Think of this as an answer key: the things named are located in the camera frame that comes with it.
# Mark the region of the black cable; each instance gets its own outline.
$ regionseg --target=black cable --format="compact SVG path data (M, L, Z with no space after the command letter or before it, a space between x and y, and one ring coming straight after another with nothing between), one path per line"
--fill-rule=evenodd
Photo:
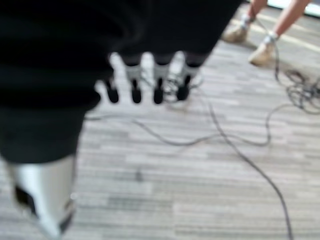
M204 96L206 96L208 98L208 96L205 94L204 91L202 91L201 89L199 89L199 91L202 92L202 94ZM276 194L278 195L282 208L283 208L283 212L284 212L284 216L285 216L285 223L286 223L286 228L287 228L287 235L288 235L288 239L289 240L294 240L294 235L293 235L293 231L292 231L292 227L291 227L291 220L289 217L289 213L288 213L288 207L286 204L286 201L284 199L284 196L282 194L282 192L280 191L280 189L278 188L278 186L272 181L272 179L265 174L264 171L262 171L253 161L251 161L245 154L243 154L238 148L237 146L229 139L228 135L225 133L225 131L222 129L216 113L212 107L212 104L210 103L210 101L207 101L208 104L208 108L210 111L210 116L212 118L212 121L214 122L216 129L218 130L218 132L221 134L221 136L223 137L224 141L237 153L237 155L243 160L245 161L247 164L249 164L253 169L255 169L270 185L271 187L274 189L274 191L276 192ZM276 107L273 111L271 111L271 113L274 113L275 111L282 109L284 107L292 107L291 104L283 104L280 105L278 107Z
M265 33L268 35L268 29L257 19L257 14L251 5L251 10L254 14L254 19L258 25L264 29ZM294 106L310 115L320 115L320 78L318 78L314 83L309 81L308 77L304 76L296 69L287 70L284 72L292 84L284 84L280 78L280 52L277 46L277 42L274 40L274 52L275 52L275 66L274 66L274 78L279 83L279 85L285 87L287 96Z

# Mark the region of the shoe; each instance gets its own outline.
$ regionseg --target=shoe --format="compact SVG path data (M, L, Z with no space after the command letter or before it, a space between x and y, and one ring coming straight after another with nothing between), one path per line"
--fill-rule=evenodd
M221 39L227 43L243 43L247 39L248 32L249 28L239 25L231 30L227 30Z
M275 44L273 42L261 43L249 57L249 63L256 66L263 66L270 62L273 52L275 51Z

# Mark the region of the floor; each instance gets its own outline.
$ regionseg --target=floor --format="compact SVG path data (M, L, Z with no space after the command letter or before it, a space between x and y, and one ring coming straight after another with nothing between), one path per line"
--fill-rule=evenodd
M242 6L232 20L239 21ZM270 29L280 11L264 10ZM273 65L258 68L247 58L264 37L254 25L242 45L220 42L202 68L208 95L228 133L264 141L264 121L273 108L288 103L274 80ZM319 19L303 17L278 46L281 68L298 68L316 79L320 64ZM177 55L172 71L182 58ZM175 141L216 133L197 91L188 102L155 106L148 86L134 105L123 67L114 58L120 103L106 97L89 114L135 118ZM143 65L151 67L151 57ZM320 121L289 107L271 121L273 141L267 147L237 142L283 192L296 240L320 239ZM44 240L10 202L9 182L0 165L0 239ZM191 147L159 142L128 118L86 122L81 136L77 214L65 240L286 240L286 225L274 190L221 138Z

